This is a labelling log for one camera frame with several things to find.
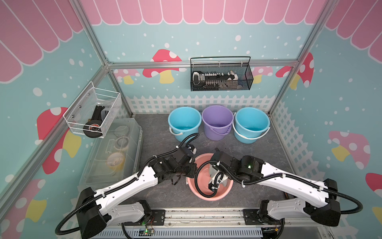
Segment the pink plastic bucket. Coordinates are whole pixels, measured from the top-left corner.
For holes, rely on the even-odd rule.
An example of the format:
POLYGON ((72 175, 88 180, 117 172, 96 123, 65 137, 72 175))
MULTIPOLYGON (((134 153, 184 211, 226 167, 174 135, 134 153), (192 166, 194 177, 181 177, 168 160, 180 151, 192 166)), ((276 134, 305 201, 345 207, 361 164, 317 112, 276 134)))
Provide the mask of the pink plastic bucket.
MULTIPOLYGON (((212 156, 213 156, 213 153, 205 153, 196 157, 197 167, 200 167, 203 163, 211 160, 212 156)), ((208 166, 205 166, 198 175, 198 186, 200 190, 206 195, 212 194, 212 191, 209 189, 209 184, 211 183, 210 171, 213 173, 213 175, 217 173, 216 170, 214 170, 210 165, 208 165, 208 166)), ((211 198, 206 198, 197 191, 194 178, 187 178, 187 184, 189 188, 191 189, 191 191, 200 199, 203 199, 205 201, 217 201, 228 195, 228 193, 232 189, 233 181, 227 179, 226 181, 222 182, 219 185, 217 194, 211 198)))

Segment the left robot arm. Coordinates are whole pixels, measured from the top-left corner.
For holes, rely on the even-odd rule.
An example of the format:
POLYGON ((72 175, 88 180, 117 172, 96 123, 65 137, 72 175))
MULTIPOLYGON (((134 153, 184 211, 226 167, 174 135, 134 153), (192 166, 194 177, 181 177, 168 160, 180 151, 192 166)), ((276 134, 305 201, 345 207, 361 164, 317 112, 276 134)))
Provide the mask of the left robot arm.
POLYGON ((82 190, 76 204, 81 238, 89 239, 103 231, 116 219, 116 207, 137 193, 175 176, 193 178, 197 171, 196 151, 189 145, 173 153, 153 156, 140 171, 128 178, 96 191, 90 187, 82 190))

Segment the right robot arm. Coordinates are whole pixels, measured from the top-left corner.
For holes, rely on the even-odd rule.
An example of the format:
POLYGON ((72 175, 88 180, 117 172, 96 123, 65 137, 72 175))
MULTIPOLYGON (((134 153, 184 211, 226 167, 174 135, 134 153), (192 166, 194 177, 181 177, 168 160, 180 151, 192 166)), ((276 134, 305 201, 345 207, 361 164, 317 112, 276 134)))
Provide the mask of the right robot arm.
POLYGON ((211 166, 228 179, 241 184, 263 185, 293 195, 294 199, 266 201, 259 212, 260 217, 281 220, 292 217, 310 217, 324 226, 337 227, 341 218, 340 203, 335 194, 337 182, 332 179, 314 181, 290 174, 254 156, 237 159, 223 151, 211 158, 211 166))

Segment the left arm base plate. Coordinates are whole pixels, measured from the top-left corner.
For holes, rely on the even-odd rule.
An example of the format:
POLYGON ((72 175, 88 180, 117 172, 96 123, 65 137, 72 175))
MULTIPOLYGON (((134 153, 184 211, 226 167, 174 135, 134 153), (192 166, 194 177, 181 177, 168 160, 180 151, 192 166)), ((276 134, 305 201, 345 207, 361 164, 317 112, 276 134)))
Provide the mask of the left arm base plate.
POLYGON ((164 226, 166 211, 165 210, 152 210, 150 217, 144 216, 138 222, 126 222, 125 226, 164 226))

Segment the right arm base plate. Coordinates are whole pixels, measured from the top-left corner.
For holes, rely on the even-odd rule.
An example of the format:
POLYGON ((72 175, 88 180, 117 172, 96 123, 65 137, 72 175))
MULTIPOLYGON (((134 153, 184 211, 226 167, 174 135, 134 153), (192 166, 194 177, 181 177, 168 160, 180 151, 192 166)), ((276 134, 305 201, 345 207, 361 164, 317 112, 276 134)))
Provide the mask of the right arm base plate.
POLYGON ((243 216, 246 225, 281 226, 284 224, 283 220, 270 217, 266 209, 244 209, 243 216))

